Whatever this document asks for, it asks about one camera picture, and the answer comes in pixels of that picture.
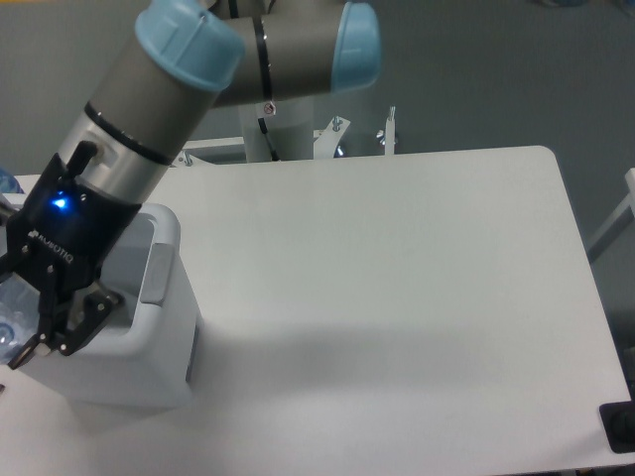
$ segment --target white table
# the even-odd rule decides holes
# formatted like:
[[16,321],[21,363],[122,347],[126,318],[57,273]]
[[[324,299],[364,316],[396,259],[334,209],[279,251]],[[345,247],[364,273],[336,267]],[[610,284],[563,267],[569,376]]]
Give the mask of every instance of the white table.
[[195,400],[70,403],[0,370],[3,474],[474,476],[630,463],[628,392],[543,148],[171,170]]

